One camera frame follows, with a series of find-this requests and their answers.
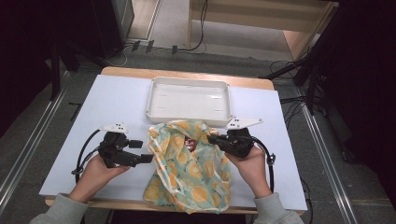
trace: lemon print fabric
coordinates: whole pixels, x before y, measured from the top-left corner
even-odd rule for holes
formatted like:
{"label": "lemon print fabric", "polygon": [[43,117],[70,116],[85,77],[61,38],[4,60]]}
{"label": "lemon print fabric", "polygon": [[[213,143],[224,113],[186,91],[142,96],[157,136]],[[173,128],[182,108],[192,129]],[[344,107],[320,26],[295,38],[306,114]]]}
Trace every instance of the lemon print fabric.
{"label": "lemon print fabric", "polygon": [[173,120],[150,127],[148,149],[156,171],[144,193],[150,203],[175,211],[220,213],[230,201],[230,162],[206,136],[202,120]]}

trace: person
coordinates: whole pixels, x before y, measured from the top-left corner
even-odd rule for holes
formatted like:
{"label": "person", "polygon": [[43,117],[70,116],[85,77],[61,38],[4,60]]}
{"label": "person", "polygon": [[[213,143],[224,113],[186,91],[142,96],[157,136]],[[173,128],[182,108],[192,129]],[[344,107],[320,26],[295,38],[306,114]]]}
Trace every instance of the person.
{"label": "person", "polygon": [[[279,194],[273,193],[265,178],[265,158],[262,151],[253,147],[244,159],[226,153],[227,158],[238,168],[242,178],[252,189],[257,206],[258,217],[254,224],[290,224],[303,223],[300,217],[286,210],[279,200]],[[81,179],[66,197],[58,194],[53,205],[45,214],[31,220],[31,224],[78,224],[85,211],[87,202],[112,178],[126,172],[130,167],[117,166],[107,168],[102,158],[96,155],[90,159]]]}

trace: hand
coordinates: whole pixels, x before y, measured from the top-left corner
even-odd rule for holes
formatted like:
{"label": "hand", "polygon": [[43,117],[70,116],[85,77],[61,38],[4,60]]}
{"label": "hand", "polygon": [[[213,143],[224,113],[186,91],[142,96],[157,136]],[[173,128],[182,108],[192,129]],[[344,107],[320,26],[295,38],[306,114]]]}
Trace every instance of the hand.
{"label": "hand", "polygon": [[244,159],[229,153],[225,155],[238,168],[239,174],[253,190],[256,198],[272,194],[265,178],[265,154],[259,148],[253,147]]}
{"label": "hand", "polygon": [[88,161],[81,179],[69,194],[69,198],[81,203],[87,203],[112,178],[126,172],[130,168],[122,165],[107,168],[103,159],[96,155]]}

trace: black handheld controller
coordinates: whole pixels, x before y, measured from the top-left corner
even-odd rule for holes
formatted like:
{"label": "black handheld controller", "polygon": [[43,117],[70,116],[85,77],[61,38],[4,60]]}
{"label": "black handheld controller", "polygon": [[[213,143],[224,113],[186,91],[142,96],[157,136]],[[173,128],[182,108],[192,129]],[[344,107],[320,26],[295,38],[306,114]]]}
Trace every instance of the black handheld controller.
{"label": "black handheld controller", "polygon": [[123,133],[108,132],[103,142],[100,143],[98,151],[108,168],[115,167],[116,164],[136,167],[139,163],[151,163],[153,155],[141,154],[138,156],[123,151],[123,148],[141,148],[142,145],[142,141],[128,140]]}
{"label": "black handheld controller", "polygon": [[227,134],[207,136],[210,144],[218,145],[220,150],[235,155],[239,158],[245,158],[254,146],[248,128],[240,130],[229,130]]}

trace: person's left hand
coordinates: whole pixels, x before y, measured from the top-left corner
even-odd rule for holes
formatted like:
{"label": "person's left hand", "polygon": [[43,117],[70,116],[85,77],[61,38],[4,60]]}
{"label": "person's left hand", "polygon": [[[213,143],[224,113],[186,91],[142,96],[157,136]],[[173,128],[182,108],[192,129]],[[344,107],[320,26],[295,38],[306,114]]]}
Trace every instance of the person's left hand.
{"label": "person's left hand", "polygon": [[77,202],[87,203],[112,178],[126,172],[130,168],[130,166],[122,165],[107,168],[103,159],[96,155],[88,161],[81,179],[70,192],[69,198]]}

